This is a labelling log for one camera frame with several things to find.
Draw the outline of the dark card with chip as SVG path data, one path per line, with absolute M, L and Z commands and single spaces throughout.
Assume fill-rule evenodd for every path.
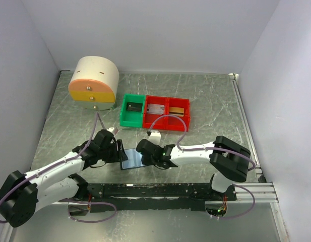
M 142 112 L 143 104 L 137 102 L 128 102 L 126 106 L 126 111 L 133 111 L 133 112 Z

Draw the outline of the blue leather card holder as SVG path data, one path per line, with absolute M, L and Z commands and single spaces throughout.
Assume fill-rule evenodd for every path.
M 121 170 L 135 169 L 145 166 L 142 163 L 142 154 L 137 152 L 135 149 L 125 150 L 125 155 L 127 159 L 120 162 Z

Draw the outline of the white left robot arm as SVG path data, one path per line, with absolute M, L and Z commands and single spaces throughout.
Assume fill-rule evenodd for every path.
M 101 129 L 94 138 L 49 165 L 10 173 L 0 189 L 0 223 L 19 227 L 54 202 L 86 199 L 88 184 L 78 173 L 99 161 L 114 163 L 125 158 L 121 140 L 115 139 L 117 132 L 114 127 Z

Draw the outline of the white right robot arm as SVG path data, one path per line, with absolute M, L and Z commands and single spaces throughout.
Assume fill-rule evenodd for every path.
M 160 147 L 143 139 L 138 143 L 136 151 L 142 155 L 145 166 L 169 169 L 189 164 L 212 165 L 217 172 L 208 187 L 208 196 L 215 201 L 220 200 L 234 182 L 243 183 L 247 180 L 251 163 L 250 151 L 225 136 L 218 136 L 215 141 L 207 144 L 193 146 L 176 144 Z

